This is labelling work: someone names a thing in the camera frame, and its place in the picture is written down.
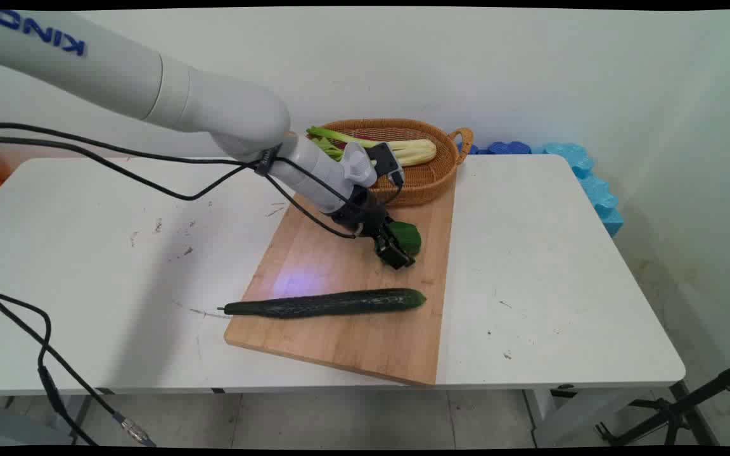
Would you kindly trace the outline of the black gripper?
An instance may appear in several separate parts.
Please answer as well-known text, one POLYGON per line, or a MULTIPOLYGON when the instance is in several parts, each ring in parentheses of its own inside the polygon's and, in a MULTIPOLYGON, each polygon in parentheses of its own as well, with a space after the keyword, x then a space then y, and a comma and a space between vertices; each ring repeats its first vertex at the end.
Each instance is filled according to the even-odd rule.
POLYGON ((394 269, 414 263, 417 256, 417 228, 409 223, 391 223, 387 208, 366 187, 353 186, 348 202, 331 213, 338 225, 357 237, 375 239, 375 252, 394 269))

